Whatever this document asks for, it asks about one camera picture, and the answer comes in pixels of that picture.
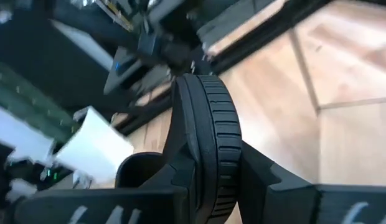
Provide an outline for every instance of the white paper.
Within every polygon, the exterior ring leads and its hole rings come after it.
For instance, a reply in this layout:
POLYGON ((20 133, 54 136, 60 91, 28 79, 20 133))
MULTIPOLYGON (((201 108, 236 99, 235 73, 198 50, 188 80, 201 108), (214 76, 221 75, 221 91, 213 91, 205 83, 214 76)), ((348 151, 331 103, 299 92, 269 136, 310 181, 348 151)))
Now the white paper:
POLYGON ((48 158, 51 155, 54 140, 30 127, 1 107, 0 142, 15 148, 9 156, 11 159, 29 158, 34 162, 51 164, 48 158))
POLYGON ((92 107, 82 127, 57 153, 55 160, 86 173, 96 183, 115 178, 120 164, 133 153, 133 146, 92 107))

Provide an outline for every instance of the wooden floor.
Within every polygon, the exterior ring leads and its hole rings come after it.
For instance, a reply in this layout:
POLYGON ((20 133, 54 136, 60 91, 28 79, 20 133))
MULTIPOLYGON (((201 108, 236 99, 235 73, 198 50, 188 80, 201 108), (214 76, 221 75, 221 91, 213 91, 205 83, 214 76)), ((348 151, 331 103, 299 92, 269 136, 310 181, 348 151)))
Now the wooden floor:
MULTIPOLYGON (((280 8, 276 1, 211 48, 218 52, 280 8)), ((315 112, 288 34, 222 75, 243 139, 313 183, 386 185, 386 9, 334 2, 296 31, 322 110, 315 112)), ((164 147, 171 111, 129 136, 164 147)), ((228 223, 240 223, 238 212, 228 223)))

